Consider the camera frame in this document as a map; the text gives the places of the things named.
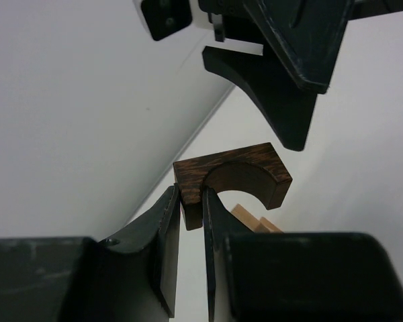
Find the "screw hole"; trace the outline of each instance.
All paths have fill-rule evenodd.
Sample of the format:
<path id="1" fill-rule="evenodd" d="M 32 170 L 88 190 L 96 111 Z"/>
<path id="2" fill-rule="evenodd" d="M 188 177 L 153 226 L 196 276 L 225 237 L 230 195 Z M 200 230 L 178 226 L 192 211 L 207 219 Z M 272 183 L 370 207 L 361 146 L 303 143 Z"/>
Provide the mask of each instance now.
<path id="1" fill-rule="evenodd" d="M 118 239 L 114 239 L 114 238 L 106 238 L 106 239 L 103 239 L 101 242 L 99 242 L 99 244 L 104 247 L 112 247 L 112 246 L 118 245 L 119 243 L 120 243 L 120 241 Z"/>
<path id="2" fill-rule="evenodd" d="M 166 27 L 171 28 L 175 25 L 175 20 L 172 17 L 166 19 Z"/>

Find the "dark wooden block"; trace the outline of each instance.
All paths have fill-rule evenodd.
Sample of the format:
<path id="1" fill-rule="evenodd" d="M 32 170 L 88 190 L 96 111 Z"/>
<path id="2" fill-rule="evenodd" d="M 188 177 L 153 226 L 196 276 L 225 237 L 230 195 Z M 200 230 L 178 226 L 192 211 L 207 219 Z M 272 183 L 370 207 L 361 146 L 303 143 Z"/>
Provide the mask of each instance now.
<path id="1" fill-rule="evenodd" d="M 187 230 L 202 226 L 202 191 L 244 191 L 266 209 L 278 208 L 292 182 L 286 167 L 270 143 L 200 156 L 173 163 L 181 193 Z"/>

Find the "black mechanical part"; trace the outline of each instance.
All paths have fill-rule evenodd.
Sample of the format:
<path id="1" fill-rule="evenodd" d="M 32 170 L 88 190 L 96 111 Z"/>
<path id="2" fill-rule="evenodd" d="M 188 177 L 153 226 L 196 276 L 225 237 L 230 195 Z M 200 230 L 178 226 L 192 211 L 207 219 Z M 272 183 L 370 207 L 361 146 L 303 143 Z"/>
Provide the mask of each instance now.
<path id="1" fill-rule="evenodd" d="M 273 131 L 290 150 L 306 144 L 316 93 L 303 92 L 277 59 L 265 48 L 263 56 L 205 47 L 205 69 L 239 86 L 255 103 Z"/>
<path id="2" fill-rule="evenodd" d="M 253 233 L 203 195 L 210 321 L 403 321 L 403 288 L 364 233 Z"/>
<path id="3" fill-rule="evenodd" d="M 166 322 L 174 316 L 179 189 L 117 233 L 0 239 L 0 322 Z"/>
<path id="4" fill-rule="evenodd" d="M 224 25 L 222 23 L 222 16 L 210 14 L 210 21 L 211 24 L 214 26 L 215 32 L 215 41 L 217 42 L 224 42 L 225 34 L 224 34 Z"/>
<path id="5" fill-rule="evenodd" d="M 325 94 L 353 1 L 243 0 L 243 5 L 297 86 Z"/>
<path id="6" fill-rule="evenodd" d="M 403 11 L 403 0 L 355 0 L 351 19 Z"/>
<path id="7" fill-rule="evenodd" d="M 189 0 L 143 0 L 140 4 L 153 40 L 162 40 L 193 21 Z"/>
<path id="8" fill-rule="evenodd" d="M 223 16 L 225 38 L 264 44 L 265 39 L 257 25 L 249 19 Z"/>

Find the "light wooden piece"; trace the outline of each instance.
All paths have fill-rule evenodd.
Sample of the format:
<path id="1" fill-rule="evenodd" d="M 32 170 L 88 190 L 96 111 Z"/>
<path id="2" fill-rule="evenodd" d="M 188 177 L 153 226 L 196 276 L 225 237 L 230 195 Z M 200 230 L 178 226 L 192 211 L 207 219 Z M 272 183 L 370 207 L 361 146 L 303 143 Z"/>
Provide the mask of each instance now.
<path id="1" fill-rule="evenodd" d="M 282 230 L 280 230 L 276 225 L 272 224 L 272 222 L 266 217 L 260 218 L 260 223 L 267 227 L 267 229 L 269 229 L 272 233 L 283 233 Z"/>
<path id="2" fill-rule="evenodd" d="M 240 204 L 237 204 L 233 210 L 231 210 L 231 214 L 255 233 L 282 232 L 282 230 L 272 224 L 267 218 L 262 217 L 260 220 L 258 220 Z"/>
<path id="3" fill-rule="evenodd" d="M 232 215 L 234 215 L 242 224 L 247 226 L 250 230 L 255 231 L 260 225 L 260 221 L 251 215 L 244 207 L 237 204 L 233 210 L 231 210 Z"/>

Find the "wooden block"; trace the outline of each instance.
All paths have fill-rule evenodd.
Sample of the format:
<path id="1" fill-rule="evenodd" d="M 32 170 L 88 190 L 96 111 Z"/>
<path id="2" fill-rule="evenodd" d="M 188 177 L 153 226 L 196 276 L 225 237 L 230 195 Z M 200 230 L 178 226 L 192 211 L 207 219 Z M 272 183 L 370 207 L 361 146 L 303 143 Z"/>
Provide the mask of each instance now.
<path id="1" fill-rule="evenodd" d="M 258 226 L 260 226 L 260 221 L 239 204 L 234 206 L 233 210 L 231 210 L 231 214 L 252 231 L 255 231 Z"/>
<path id="2" fill-rule="evenodd" d="M 244 191 L 266 209 L 281 206 L 292 182 L 281 158 L 270 143 L 178 161 L 173 164 L 181 193 L 187 230 L 202 226 L 202 191 Z"/>
<path id="3" fill-rule="evenodd" d="M 282 230 L 280 230 L 277 226 L 272 224 L 270 220 L 268 220 L 266 217 L 260 218 L 260 223 L 267 227 L 268 230 L 272 233 L 282 233 Z"/>
<path id="4" fill-rule="evenodd" d="M 271 233 L 272 231 L 259 222 L 258 226 L 254 230 L 255 233 Z"/>

